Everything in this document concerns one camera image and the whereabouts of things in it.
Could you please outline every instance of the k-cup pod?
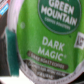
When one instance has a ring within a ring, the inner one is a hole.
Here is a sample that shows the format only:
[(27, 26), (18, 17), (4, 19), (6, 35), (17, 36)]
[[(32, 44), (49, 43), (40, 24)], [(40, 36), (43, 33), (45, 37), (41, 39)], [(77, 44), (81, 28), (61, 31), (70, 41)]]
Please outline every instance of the k-cup pod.
[(81, 82), (76, 79), (84, 75), (83, 4), (84, 0), (11, 2), (8, 27), (17, 35), (21, 70), (34, 83)]
[(16, 35), (6, 28), (10, 0), (0, 0), (0, 76), (19, 75)]

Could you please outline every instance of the coffee pod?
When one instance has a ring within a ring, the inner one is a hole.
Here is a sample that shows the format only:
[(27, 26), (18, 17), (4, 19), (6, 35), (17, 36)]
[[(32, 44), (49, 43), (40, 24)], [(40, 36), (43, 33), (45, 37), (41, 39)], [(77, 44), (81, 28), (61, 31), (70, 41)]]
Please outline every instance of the coffee pod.
[(17, 35), (22, 72), (35, 84), (80, 83), (84, 72), (84, 0), (14, 0), (8, 28)]

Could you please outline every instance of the label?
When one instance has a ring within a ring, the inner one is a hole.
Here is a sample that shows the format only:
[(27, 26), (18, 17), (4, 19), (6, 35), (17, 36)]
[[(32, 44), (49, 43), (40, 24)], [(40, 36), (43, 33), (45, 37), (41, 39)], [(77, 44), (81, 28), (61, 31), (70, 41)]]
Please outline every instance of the label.
[(83, 3), (83, 0), (23, 2), (16, 30), (18, 51), (22, 71), (36, 84), (68, 84), (83, 73)]
[(79, 0), (39, 0), (38, 5), (40, 19), (50, 31), (69, 34), (77, 29), (81, 17)]

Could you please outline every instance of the green label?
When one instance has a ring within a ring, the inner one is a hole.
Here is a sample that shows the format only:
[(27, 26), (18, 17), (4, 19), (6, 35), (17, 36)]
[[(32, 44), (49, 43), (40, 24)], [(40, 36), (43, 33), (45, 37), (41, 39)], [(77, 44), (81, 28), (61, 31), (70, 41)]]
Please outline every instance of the green label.
[[(42, 84), (68, 84), (82, 72), (84, 9), (81, 13), (80, 3), (79, 0), (24, 0), (17, 23), (19, 55), (24, 61), (23, 72), (38, 84), (42, 81), (40, 78), (46, 81)], [(62, 18), (53, 18), (49, 10)], [(57, 22), (68, 25), (70, 30), (56, 25)]]
[(38, 13), (50, 31), (69, 34), (79, 25), (81, 7), (79, 0), (39, 0)]

